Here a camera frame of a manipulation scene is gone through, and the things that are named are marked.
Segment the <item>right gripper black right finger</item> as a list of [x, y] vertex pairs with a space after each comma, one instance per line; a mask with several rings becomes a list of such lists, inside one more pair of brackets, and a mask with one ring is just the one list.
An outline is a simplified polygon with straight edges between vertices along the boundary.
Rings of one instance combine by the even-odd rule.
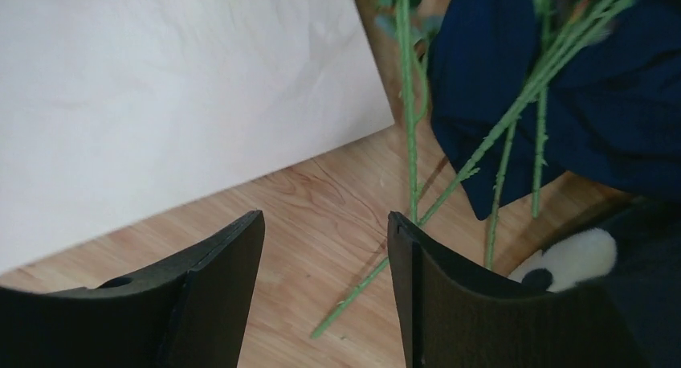
[[529, 288], [433, 240], [399, 212], [388, 253], [408, 367], [644, 367], [606, 291]]

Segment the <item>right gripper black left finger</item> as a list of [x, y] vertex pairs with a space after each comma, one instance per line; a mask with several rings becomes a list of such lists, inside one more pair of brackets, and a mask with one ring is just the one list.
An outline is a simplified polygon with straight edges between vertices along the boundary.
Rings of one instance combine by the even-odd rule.
[[235, 367], [265, 221], [250, 211], [97, 288], [1, 291], [4, 367]]

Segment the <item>fake rose stem four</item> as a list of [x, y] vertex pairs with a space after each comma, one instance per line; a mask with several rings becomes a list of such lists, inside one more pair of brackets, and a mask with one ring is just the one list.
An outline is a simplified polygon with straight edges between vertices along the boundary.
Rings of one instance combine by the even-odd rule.
[[512, 151], [514, 136], [516, 133], [516, 121], [513, 121], [506, 130], [503, 152], [500, 158], [500, 165], [495, 177], [494, 198], [491, 205], [491, 213], [488, 217], [489, 225], [487, 230], [487, 242], [484, 258], [484, 267], [490, 271], [494, 268], [494, 254], [496, 242], [496, 230], [499, 222], [499, 209], [503, 194], [504, 181], [508, 169], [508, 162]]

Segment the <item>wrapping paper sheet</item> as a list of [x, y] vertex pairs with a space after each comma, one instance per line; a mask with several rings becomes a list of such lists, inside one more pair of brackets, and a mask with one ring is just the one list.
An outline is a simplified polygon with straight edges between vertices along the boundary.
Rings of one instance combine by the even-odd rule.
[[354, 0], [1, 0], [1, 269], [393, 122]]

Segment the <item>fake rose stem two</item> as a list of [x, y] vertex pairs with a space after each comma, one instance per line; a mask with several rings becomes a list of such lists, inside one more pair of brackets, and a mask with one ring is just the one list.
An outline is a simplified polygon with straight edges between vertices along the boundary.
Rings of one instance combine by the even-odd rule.
[[376, 0], [375, 23], [398, 45], [402, 115], [406, 132], [407, 168], [409, 179], [409, 217], [421, 226], [429, 214], [420, 215], [418, 205], [426, 192], [426, 183], [418, 180], [419, 122], [428, 114], [430, 85], [427, 79], [429, 48], [437, 35], [442, 15], [422, 15], [418, 6], [422, 0]]

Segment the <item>fake rose stem one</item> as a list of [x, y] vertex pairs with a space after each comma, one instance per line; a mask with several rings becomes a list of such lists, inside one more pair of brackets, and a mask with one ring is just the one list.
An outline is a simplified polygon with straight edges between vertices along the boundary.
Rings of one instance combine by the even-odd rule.
[[538, 57], [529, 77], [525, 80], [520, 94], [491, 128], [454, 180], [426, 210], [430, 218], [449, 198], [459, 184], [478, 172], [477, 164], [489, 149], [500, 139], [505, 140], [506, 130], [532, 102], [537, 102], [540, 88], [548, 84], [557, 73], [583, 48], [594, 43], [605, 34], [606, 25], [617, 15], [634, 4], [635, 0], [576, 0], [568, 18], [556, 35], [551, 33], [551, 44]]

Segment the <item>fake rose stem three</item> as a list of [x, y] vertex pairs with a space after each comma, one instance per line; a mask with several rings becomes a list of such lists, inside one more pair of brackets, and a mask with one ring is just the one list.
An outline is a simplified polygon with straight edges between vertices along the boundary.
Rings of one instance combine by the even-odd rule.
[[[540, 20], [540, 51], [543, 55], [551, 44], [552, 0], [533, 0], [536, 16]], [[544, 146], [548, 139], [546, 134], [546, 111], [548, 90], [546, 85], [540, 88], [536, 102], [536, 144], [535, 161], [532, 179], [532, 217], [536, 219], [540, 213], [540, 188], [542, 187]]]

